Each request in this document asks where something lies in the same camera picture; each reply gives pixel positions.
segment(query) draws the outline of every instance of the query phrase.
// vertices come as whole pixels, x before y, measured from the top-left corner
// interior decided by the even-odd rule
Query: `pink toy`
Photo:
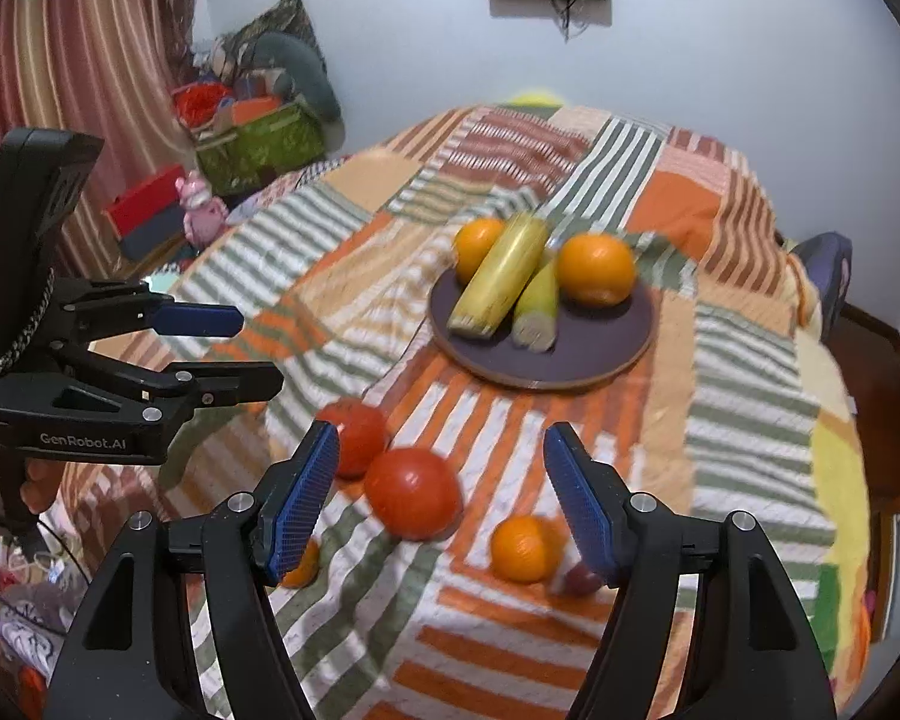
[[[220,237],[230,213],[226,204],[213,194],[199,170],[191,170],[186,178],[178,178],[176,191],[183,206],[183,234],[197,250],[204,250]]]

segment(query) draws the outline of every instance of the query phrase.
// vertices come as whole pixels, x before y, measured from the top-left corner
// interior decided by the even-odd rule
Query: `round plate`
[[[650,290],[637,281],[632,295],[617,306],[592,309],[561,301],[557,342],[538,354],[514,345],[511,317],[485,340],[447,330],[447,319],[463,287],[447,269],[430,290],[434,340],[471,373],[487,381],[521,389],[579,389],[607,381],[633,365],[650,345],[655,308]]]

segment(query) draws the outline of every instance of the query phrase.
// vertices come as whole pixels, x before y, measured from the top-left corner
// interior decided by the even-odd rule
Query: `logo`
[[[48,446],[77,446],[81,449],[120,449],[127,451],[127,439],[81,439],[77,436],[51,436],[40,434],[41,442]]]

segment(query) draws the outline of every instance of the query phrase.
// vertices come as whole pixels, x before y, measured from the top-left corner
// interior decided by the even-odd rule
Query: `bed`
[[[659,322],[648,352],[579,394],[507,391],[437,349],[427,295],[453,234],[478,215],[533,210],[564,233],[625,236]],[[565,419],[632,490],[723,519],[747,509],[775,543],[811,617],[837,704],[866,661],[869,509],[839,370],[818,340],[820,299],[775,243],[746,158],[689,130],[581,107],[444,112],[361,152],[216,242],[173,288],[232,303],[232,340],[124,336],[98,350],[172,360],[276,362],[269,404],[199,413],[160,469],[70,466],[63,503],[92,565],[137,509],[206,512],[288,457],[314,413],[359,396],[396,445],[425,445],[458,472],[460,528],[439,543],[383,531],[360,483],[331,494],[314,531],[320,572],[271,592],[293,667],[322,718],[559,718],[596,648],[613,592],[562,594],[571,539],[549,586],[488,570],[510,514],[552,517],[540,436]],[[652,716],[677,699],[696,586],[684,577]],[[228,716],[202,589],[190,593],[200,683]]]

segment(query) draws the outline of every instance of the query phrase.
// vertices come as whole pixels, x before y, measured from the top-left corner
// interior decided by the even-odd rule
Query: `striped curtain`
[[[0,141],[20,125],[106,140],[64,226],[65,271],[113,274],[103,208],[161,167],[194,162],[169,94],[187,80],[193,12],[194,0],[0,0]]]

